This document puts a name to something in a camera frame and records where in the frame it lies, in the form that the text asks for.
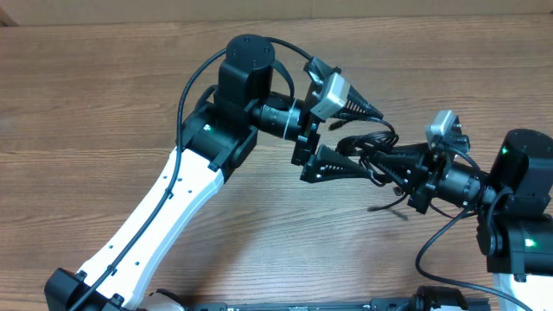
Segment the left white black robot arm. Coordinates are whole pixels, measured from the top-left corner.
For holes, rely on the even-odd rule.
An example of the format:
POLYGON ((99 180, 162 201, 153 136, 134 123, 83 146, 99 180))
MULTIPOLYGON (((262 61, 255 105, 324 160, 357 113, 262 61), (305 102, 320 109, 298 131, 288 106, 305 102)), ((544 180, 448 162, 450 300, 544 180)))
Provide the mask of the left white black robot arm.
POLYGON ((137 310, 160 262, 194 214, 241 166, 261 132, 294 143, 292 163, 307 167, 326 153, 319 125, 380 121, 382 113, 351 86, 338 67, 312 55, 305 98, 271 88, 289 72, 276 58, 278 39, 239 35, 214 55, 219 76, 194 110, 178 110, 175 148, 137 208, 110 241, 76 272, 57 269, 44 294, 51 310, 137 310))

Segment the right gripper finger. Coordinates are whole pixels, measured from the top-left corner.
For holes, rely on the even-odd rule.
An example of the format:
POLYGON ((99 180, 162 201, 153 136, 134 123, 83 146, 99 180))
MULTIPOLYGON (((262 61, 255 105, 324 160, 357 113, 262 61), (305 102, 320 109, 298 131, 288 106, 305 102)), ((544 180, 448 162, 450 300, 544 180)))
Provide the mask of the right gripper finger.
POLYGON ((392 158, 424 158, 428 153, 429 146, 427 143, 416 143, 394 146, 386 151, 381 151, 379 156, 392 158))
POLYGON ((424 155, 418 152, 376 152, 373 165, 382 171, 389 181, 395 182, 405 193, 412 193, 426 179, 424 155))

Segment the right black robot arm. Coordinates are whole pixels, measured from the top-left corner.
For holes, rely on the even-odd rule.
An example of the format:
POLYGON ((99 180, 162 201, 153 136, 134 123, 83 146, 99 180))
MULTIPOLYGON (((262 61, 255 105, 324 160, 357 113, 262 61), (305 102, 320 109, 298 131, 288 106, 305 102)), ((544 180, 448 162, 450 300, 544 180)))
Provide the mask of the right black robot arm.
POLYGON ((434 134, 427 143, 375 151, 370 163, 426 213, 434 198, 474 214, 477 241, 495 275, 525 282, 552 275, 552 217, 545 212, 552 188, 552 139, 528 129, 509 131, 492 170, 484 173, 468 156, 458 130, 434 134))

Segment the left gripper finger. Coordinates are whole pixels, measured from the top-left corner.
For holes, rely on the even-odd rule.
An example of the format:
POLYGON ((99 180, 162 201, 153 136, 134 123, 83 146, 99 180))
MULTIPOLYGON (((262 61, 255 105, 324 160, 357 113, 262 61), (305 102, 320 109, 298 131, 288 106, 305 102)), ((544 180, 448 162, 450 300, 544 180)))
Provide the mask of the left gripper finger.
POLYGON ((300 180, 323 182, 347 178, 370 179, 371 177, 372 173, 367 168, 335 152, 326 145, 322 145, 304 164, 300 180))
POLYGON ((370 104, 353 86, 349 88, 346 103, 335 114, 335 118, 375 117, 382 119, 384 114, 370 104))

